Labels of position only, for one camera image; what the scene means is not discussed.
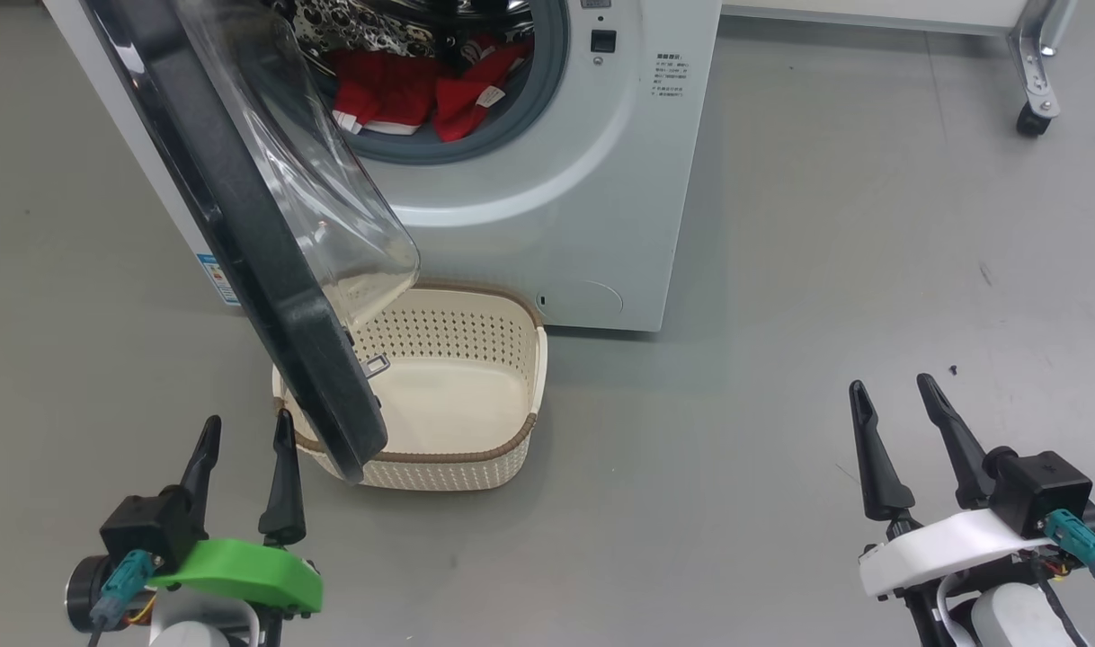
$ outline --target teal connector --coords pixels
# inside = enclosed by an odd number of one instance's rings
[[[132,601],[136,593],[148,585],[148,579],[152,578],[157,566],[152,563],[152,555],[145,550],[132,550],[124,557],[124,561],[113,570],[108,581],[100,590],[100,600],[92,606],[88,616],[92,620],[96,629],[116,629],[124,610]]]
[[[1083,562],[1095,578],[1095,533],[1082,520],[1067,510],[1054,510],[1046,517],[1044,533]]]

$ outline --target brown basket rim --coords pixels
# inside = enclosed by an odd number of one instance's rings
[[[528,316],[531,319],[531,323],[535,324],[537,331],[543,328],[543,320],[540,319],[540,313],[535,311],[534,308],[523,300],[522,296],[516,294],[508,290],[505,290],[495,286],[487,286],[487,284],[461,284],[454,281],[417,281],[412,286],[413,290],[433,290],[433,291],[446,291],[446,292],[474,292],[477,294],[491,296],[491,298],[502,298],[515,302],[527,312]],[[276,397],[276,409],[284,408],[284,397]],[[463,454],[405,454],[404,452],[396,451],[380,451],[376,454],[372,460],[379,460],[383,463],[412,463],[412,464],[462,464],[462,463],[482,463],[485,460],[495,460],[502,458],[502,455],[507,454],[511,450],[515,450],[523,439],[528,438],[531,430],[535,426],[535,414],[528,414],[528,417],[523,420],[523,426],[520,427],[519,431],[516,431],[515,437],[508,439],[504,444],[489,449],[486,451],[470,451]],[[323,443],[318,441],[318,439],[310,439],[301,435],[300,431],[296,431],[296,444],[300,448],[314,452],[314,454],[328,455],[328,451],[324,449]]]

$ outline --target basket bottom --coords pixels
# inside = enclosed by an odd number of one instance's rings
[[[371,381],[396,454],[466,454],[510,441],[530,411],[514,369],[483,361],[400,358]]]

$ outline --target robotic arm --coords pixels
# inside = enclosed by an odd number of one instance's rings
[[[935,379],[922,373],[917,384],[964,511],[927,525],[912,518],[914,496],[891,465],[875,405],[852,382],[864,513],[888,522],[885,544],[860,557],[865,592],[903,599],[922,647],[1085,646],[1049,580],[1081,568],[1095,577],[1091,480],[1053,451],[984,454]]]
[[[90,647],[128,626],[148,626],[152,647],[279,647],[285,621],[321,611],[320,574],[286,550],[307,534],[291,414],[277,414],[263,545],[205,532],[219,434],[214,415],[181,484],[128,496],[100,528],[107,553],[76,566],[64,605]]]

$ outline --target gray floor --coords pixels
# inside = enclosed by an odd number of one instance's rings
[[[1052,73],[1067,112],[1028,142],[998,41],[727,22],[664,332],[553,336],[530,459],[499,490],[306,469],[297,552],[328,608],[286,644],[913,644],[856,577],[883,528],[848,382],[919,519],[954,500],[921,371],[988,447],[1095,478],[1095,2]],[[227,425],[209,529],[255,538],[269,401],[264,349],[53,23],[0,8],[0,645],[83,644],[64,580],[122,496],[178,477],[208,414]],[[1095,639],[1088,579],[1060,593]]]

